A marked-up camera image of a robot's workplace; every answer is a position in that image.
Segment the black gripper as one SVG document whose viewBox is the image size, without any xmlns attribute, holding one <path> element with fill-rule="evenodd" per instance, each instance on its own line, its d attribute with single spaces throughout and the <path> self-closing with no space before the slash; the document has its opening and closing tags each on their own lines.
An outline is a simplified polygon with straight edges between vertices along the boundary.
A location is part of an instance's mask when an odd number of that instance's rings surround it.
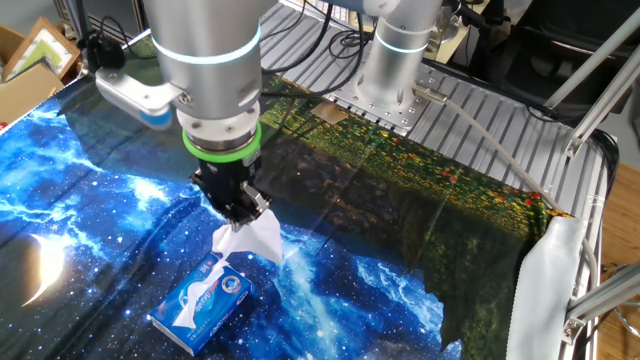
<svg viewBox="0 0 640 360">
<path fill-rule="evenodd" d="M 271 198 L 255 188 L 260 158 L 260 149 L 230 162 L 199 158 L 199 168 L 191 176 L 232 231 L 257 220 L 270 207 Z"/>
</svg>

